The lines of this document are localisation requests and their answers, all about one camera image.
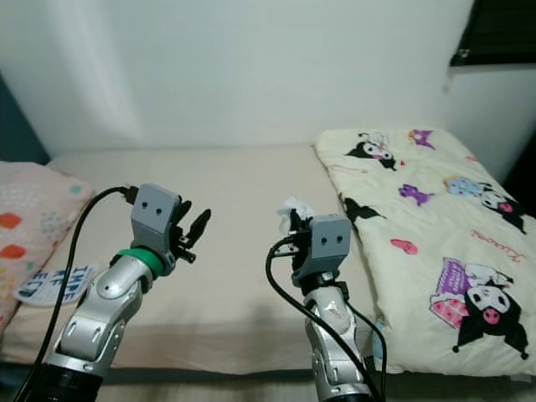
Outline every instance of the cartoon character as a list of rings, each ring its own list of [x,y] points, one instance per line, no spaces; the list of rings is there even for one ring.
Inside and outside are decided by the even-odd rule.
[[[484,185],[487,183],[477,183],[470,178],[452,176],[443,181],[446,191],[452,195],[462,197],[477,197],[484,191]]]
[[[522,218],[526,211],[518,202],[498,193],[489,184],[484,184],[480,194],[480,202],[484,207],[500,214],[504,220],[518,228],[521,233],[527,234],[523,229],[524,221]]]
[[[432,130],[411,130],[408,134],[410,142],[415,145],[421,145],[422,147],[428,147],[435,150],[436,148],[428,142],[428,137],[432,133]]]
[[[527,333],[519,322],[521,307],[504,289],[513,278],[490,266],[467,264],[445,258],[435,295],[430,298],[430,311],[450,327],[458,329],[452,348],[483,338],[484,334],[504,337],[504,342],[528,358]]]
[[[364,137],[365,141],[358,142],[355,148],[346,154],[349,157],[360,157],[364,159],[376,159],[386,169],[396,171],[394,165],[393,154],[387,149],[387,137],[380,133],[372,135],[362,132],[360,137]]]
[[[458,353],[460,346],[474,342],[486,333],[504,336],[504,342],[526,360],[528,339],[519,322],[521,307],[504,291],[513,279],[484,265],[467,265],[466,274],[471,283],[464,297],[467,315],[461,320],[458,342],[452,351]]]
[[[402,197],[415,198],[418,207],[430,201],[430,198],[432,197],[432,195],[434,195],[433,193],[422,193],[417,187],[410,186],[409,184],[404,184],[401,188],[399,188],[399,194]]]
[[[355,222],[355,219],[358,217],[362,219],[369,219],[373,218],[374,216],[382,216],[367,205],[362,207],[359,206],[359,204],[356,203],[352,198],[345,198],[344,205],[346,206],[346,215],[352,222]]]

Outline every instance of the robotic hand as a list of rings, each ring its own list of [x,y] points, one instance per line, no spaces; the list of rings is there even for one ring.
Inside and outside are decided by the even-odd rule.
[[[190,201],[183,202],[179,195],[154,184],[131,188],[126,200],[134,205],[131,248],[119,251],[110,268],[95,277],[36,372],[28,395],[17,400],[95,401],[142,296],[159,276],[173,272],[177,260],[194,262],[195,255],[188,249],[204,232],[210,209],[185,235],[177,224],[191,208]]]
[[[383,400],[363,366],[356,345],[356,319],[348,305],[348,288],[337,282],[338,267],[348,255],[351,224],[337,215],[301,219],[291,211],[289,236],[274,247],[266,274],[274,289],[307,317],[312,369],[321,402]],[[305,308],[277,285],[271,260],[292,256],[292,283],[301,289]]]

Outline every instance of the bed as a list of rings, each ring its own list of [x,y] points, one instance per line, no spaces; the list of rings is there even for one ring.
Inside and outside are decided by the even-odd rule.
[[[275,209],[289,196],[296,195],[319,214],[343,212],[311,147],[87,152],[57,157],[49,166],[97,191],[152,182],[192,200],[194,213],[213,210],[195,247],[198,259],[193,265],[179,263],[172,275],[155,282],[127,326],[114,368],[250,374],[311,367],[303,319],[264,277],[265,255],[282,237]],[[104,268],[129,245],[130,212],[119,197],[100,203],[84,225],[75,265]],[[64,266],[69,242],[70,233],[45,271]],[[278,260],[274,271],[300,298],[291,286],[289,262]],[[354,306],[374,320],[374,289],[356,239],[341,272]],[[62,308],[54,339],[73,309]],[[50,313],[49,308],[22,305],[3,333],[0,360],[32,363]],[[363,350],[369,350],[369,338],[369,329],[361,326]]]

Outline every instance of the pillow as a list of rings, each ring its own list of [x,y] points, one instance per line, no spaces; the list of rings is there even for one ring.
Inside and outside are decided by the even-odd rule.
[[[18,305],[13,289],[43,267],[92,195],[48,167],[0,162],[0,333]]]

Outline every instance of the pink heart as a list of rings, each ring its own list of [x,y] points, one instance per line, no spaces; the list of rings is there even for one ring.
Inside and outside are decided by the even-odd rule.
[[[419,253],[419,249],[417,248],[417,246],[408,240],[391,239],[391,244],[394,247],[402,249],[406,254],[416,255],[417,253]]]

